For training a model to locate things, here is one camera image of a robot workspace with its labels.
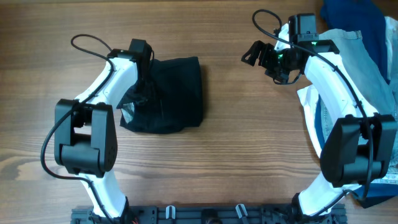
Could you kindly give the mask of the black shorts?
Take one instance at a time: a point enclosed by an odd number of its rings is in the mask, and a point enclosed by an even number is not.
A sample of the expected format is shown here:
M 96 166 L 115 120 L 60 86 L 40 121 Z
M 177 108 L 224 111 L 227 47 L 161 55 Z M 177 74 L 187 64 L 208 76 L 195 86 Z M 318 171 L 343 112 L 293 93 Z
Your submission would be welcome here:
M 125 92 L 117 108 L 119 125 L 135 133 L 170 134 L 199 127 L 203 88 L 198 57 L 151 61 L 144 86 Z

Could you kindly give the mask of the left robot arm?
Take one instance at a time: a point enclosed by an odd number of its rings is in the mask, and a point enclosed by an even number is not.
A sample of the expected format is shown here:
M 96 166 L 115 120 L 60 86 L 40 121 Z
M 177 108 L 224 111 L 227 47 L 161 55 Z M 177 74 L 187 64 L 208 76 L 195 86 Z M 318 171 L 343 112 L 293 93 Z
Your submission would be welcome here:
M 154 52 L 144 40 L 132 39 L 127 50 L 111 49 L 97 79 L 73 100 L 55 107 L 54 158 L 79 180 L 93 209 L 93 223 L 135 223 L 127 197 L 121 192 L 113 166 L 118 141 L 113 111 L 123 104 L 142 106 L 154 97 L 149 71 Z

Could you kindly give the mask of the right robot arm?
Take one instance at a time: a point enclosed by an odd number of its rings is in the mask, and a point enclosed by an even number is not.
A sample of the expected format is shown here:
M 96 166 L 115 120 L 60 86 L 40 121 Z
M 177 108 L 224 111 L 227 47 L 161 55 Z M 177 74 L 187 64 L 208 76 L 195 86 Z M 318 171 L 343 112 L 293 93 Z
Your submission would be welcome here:
M 276 44 L 255 41 L 241 60 L 263 67 L 277 85 L 291 84 L 292 71 L 305 75 L 333 124 L 319 153 L 320 174 L 293 197 L 289 210 L 298 223 L 317 222 L 346 195 L 366 200 L 371 182 L 386 176 L 397 123 L 361 94 L 343 65 L 338 46 L 320 38 L 313 14 L 291 16 L 270 37 Z

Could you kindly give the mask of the light blue denim jeans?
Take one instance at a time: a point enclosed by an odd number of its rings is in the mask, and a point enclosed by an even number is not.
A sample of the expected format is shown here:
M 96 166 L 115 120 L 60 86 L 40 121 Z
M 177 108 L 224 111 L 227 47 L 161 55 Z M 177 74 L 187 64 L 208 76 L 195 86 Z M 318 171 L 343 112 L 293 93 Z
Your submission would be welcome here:
M 319 38 L 330 39 L 335 43 L 345 70 L 368 103 L 375 107 L 379 114 L 391 114 L 397 121 L 397 106 L 392 90 L 365 49 L 361 32 L 332 29 L 320 34 Z M 321 126 L 326 141 L 333 129 L 333 123 L 324 102 L 320 96 L 319 98 Z M 373 183 L 397 184 L 397 135 L 387 174 Z

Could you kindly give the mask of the right white rail clip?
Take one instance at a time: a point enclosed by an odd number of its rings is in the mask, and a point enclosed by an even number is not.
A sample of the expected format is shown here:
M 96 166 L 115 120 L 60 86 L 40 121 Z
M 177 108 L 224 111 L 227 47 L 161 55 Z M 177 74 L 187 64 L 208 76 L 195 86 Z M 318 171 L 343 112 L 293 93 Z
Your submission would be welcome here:
M 238 218 L 240 219 L 241 223 L 242 224 L 249 224 L 249 222 L 248 222 L 248 213 L 247 213 L 245 205 L 242 204 L 242 203 L 237 204 L 235 209 L 236 209 L 236 213 L 237 213 Z

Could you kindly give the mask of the white rail clip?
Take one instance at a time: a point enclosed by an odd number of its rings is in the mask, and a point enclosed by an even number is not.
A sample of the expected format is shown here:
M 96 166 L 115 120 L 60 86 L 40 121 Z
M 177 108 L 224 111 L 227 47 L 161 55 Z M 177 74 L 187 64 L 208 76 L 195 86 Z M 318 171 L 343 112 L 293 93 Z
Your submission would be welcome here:
M 176 219 L 176 208 L 173 205 L 169 205 L 165 208 L 165 219 L 166 220 Z
M 247 213 L 245 205 L 242 204 L 242 203 L 237 204 L 235 209 L 236 209 L 236 213 L 237 213 L 238 218 L 240 219 L 241 223 L 242 224 L 249 224 L 249 222 L 248 222 L 248 213 Z

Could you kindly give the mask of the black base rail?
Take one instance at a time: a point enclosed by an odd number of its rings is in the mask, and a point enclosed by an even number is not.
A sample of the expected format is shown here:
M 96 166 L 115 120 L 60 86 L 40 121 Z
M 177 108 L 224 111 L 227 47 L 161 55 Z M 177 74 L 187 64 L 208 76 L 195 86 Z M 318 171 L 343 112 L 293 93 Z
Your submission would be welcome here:
M 230 207 L 175 207 L 176 219 L 165 219 L 165 208 L 156 206 L 131 206 L 133 221 L 115 221 L 115 223 L 241 223 L 236 213 L 236 206 Z M 245 206 L 249 223 L 281 224 L 281 223 L 327 223 L 347 224 L 346 209 L 338 204 L 327 215 L 308 220 L 296 221 L 293 214 L 288 213 L 288 204 L 265 204 L 262 206 Z M 93 208 L 80 207 L 72 210 L 70 223 L 110 223 L 106 218 L 95 215 Z

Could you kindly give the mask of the left white rail clip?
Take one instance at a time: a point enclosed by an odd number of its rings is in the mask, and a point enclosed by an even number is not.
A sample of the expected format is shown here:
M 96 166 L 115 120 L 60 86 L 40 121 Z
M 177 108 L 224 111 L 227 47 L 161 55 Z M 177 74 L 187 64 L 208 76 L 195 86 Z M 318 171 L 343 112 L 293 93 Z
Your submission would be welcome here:
M 169 205 L 165 208 L 165 219 L 166 220 L 176 219 L 176 208 L 173 205 Z

